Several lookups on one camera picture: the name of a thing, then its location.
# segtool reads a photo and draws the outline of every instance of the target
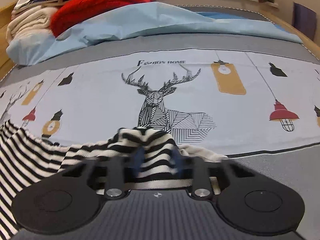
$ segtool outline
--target circular cover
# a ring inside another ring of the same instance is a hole
[[[25,188],[14,198],[12,213],[28,231],[54,235],[88,222],[99,208],[99,198],[83,180],[46,179]]]
[[[233,181],[218,197],[218,209],[234,227],[256,235],[296,229],[304,214],[298,193],[271,179]]]

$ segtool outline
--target red blanket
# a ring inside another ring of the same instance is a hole
[[[58,37],[70,27],[106,11],[125,5],[151,2],[152,0],[71,0],[51,18],[50,28]]]

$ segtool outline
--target beige folded blanket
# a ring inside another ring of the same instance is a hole
[[[36,29],[48,28],[51,16],[58,10],[56,7],[43,7],[41,5],[24,12],[7,27],[7,41],[10,43],[17,35]]]

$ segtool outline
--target geometric deer illustration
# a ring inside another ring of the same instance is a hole
[[[9,103],[8,103],[6,109],[4,110],[4,112],[2,113],[2,116],[0,118],[0,124],[3,124],[5,121],[10,119],[11,115],[8,113],[9,109],[15,104],[15,102],[17,102],[20,98],[24,97],[25,94],[28,93],[28,91],[29,90],[27,90],[27,86],[26,86],[25,91],[24,92],[20,92],[20,94],[17,97],[16,97],[16,95],[12,95],[10,97]]]
[[[148,126],[166,131],[172,135],[177,144],[198,143],[207,136],[211,129],[216,127],[211,117],[206,113],[184,113],[169,110],[164,106],[164,97],[175,92],[177,89],[174,87],[175,85],[190,82],[201,72],[199,69],[193,76],[190,70],[181,64],[179,65],[187,71],[187,75],[178,79],[174,72],[173,79],[164,82],[163,87],[159,90],[152,90],[148,83],[143,81],[144,75],[137,82],[133,79],[134,73],[141,66],[129,74],[127,79],[123,73],[121,77],[126,84],[138,87],[138,93],[146,97],[139,113],[138,126]]]

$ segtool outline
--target silver bolt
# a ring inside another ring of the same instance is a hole
[[[110,197],[119,197],[122,194],[122,191],[118,188],[111,188],[107,190],[107,195]]]
[[[198,197],[207,197],[210,195],[210,191],[205,188],[199,188],[195,190],[195,195]]]

